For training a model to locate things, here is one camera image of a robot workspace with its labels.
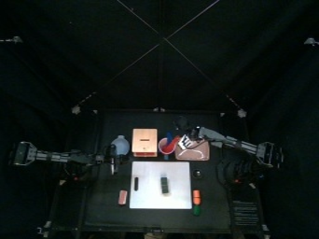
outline white paper sheet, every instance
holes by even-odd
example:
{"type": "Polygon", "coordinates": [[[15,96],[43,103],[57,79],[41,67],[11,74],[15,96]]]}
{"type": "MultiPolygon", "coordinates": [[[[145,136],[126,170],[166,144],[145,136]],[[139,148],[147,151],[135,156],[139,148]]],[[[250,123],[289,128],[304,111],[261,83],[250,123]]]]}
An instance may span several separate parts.
{"type": "Polygon", "coordinates": [[[130,208],[192,209],[190,162],[134,162],[130,195],[130,208]],[[165,194],[161,187],[162,176],[169,179],[170,193],[165,194]]]}

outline cardboard box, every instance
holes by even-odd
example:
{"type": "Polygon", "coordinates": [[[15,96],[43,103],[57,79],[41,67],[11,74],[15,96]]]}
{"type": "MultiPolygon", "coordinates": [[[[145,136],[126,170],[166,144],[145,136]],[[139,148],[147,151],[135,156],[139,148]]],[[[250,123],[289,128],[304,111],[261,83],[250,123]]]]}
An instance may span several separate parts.
{"type": "Polygon", "coordinates": [[[134,129],[135,157],[158,157],[158,129],[134,129]]]}

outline white object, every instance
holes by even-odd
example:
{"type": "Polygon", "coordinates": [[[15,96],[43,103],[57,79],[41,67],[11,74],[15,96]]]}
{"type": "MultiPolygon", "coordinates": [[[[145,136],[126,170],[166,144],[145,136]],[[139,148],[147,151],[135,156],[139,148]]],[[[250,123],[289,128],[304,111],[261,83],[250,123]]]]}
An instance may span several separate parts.
{"type": "Polygon", "coordinates": [[[126,155],[129,153],[130,144],[123,135],[119,135],[111,144],[117,146],[118,155],[126,155]]]}
{"type": "Polygon", "coordinates": [[[190,162],[134,162],[130,208],[193,208],[190,162]],[[170,191],[165,194],[161,187],[163,175],[169,180],[170,191]]]}

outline light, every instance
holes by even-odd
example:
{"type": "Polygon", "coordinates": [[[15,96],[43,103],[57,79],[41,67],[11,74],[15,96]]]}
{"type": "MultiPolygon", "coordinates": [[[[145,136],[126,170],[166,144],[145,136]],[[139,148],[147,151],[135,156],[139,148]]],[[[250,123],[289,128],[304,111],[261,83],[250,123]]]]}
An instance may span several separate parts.
{"type": "Polygon", "coordinates": [[[0,39],[0,42],[14,42],[17,44],[23,43],[25,41],[21,36],[15,36],[14,39],[0,39]]]}
{"type": "Polygon", "coordinates": [[[309,39],[306,40],[305,44],[316,46],[316,44],[319,45],[319,42],[317,42],[314,38],[309,38],[309,39]]]}

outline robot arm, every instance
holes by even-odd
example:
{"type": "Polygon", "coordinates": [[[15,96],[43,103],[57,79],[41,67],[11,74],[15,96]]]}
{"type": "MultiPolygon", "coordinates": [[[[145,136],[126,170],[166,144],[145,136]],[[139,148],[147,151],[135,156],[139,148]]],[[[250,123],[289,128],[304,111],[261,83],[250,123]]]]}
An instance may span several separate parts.
{"type": "Polygon", "coordinates": [[[71,152],[47,152],[39,150],[30,142],[21,142],[10,155],[10,164],[29,166],[35,161],[43,162],[75,162],[82,166],[94,166],[105,162],[111,164],[111,174],[119,172],[121,159],[117,154],[117,146],[110,145],[105,154],[85,154],[81,150],[71,152]]]}
{"type": "Polygon", "coordinates": [[[256,155],[260,163],[268,164],[270,167],[281,167],[285,156],[282,148],[278,148],[274,143],[266,142],[260,145],[254,145],[230,136],[225,136],[205,127],[198,127],[198,139],[209,140],[212,145],[218,148],[222,148],[224,145],[226,145],[232,148],[242,149],[256,155]]]}

